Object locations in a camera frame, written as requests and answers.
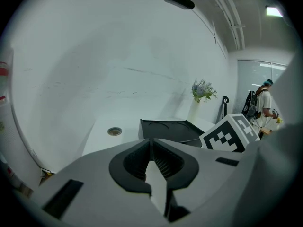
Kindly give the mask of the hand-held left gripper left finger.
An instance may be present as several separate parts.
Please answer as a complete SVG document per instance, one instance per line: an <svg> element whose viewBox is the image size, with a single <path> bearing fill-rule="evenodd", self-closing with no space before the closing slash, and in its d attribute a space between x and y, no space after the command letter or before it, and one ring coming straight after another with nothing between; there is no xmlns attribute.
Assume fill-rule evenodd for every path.
<svg viewBox="0 0 303 227"><path fill-rule="evenodd" d="M161 227L163 215L145 182L149 141L124 143L84 155L45 181L31 200L73 227Z"/></svg>

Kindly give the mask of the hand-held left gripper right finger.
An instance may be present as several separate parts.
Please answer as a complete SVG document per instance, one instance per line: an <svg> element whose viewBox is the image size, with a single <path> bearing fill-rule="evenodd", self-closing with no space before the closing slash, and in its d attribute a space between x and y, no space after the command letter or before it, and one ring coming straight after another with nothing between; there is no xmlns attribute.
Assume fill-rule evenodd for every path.
<svg viewBox="0 0 303 227"><path fill-rule="evenodd" d="M189 215L219 190L242 156L153 139L153 204L169 222Z"/></svg>

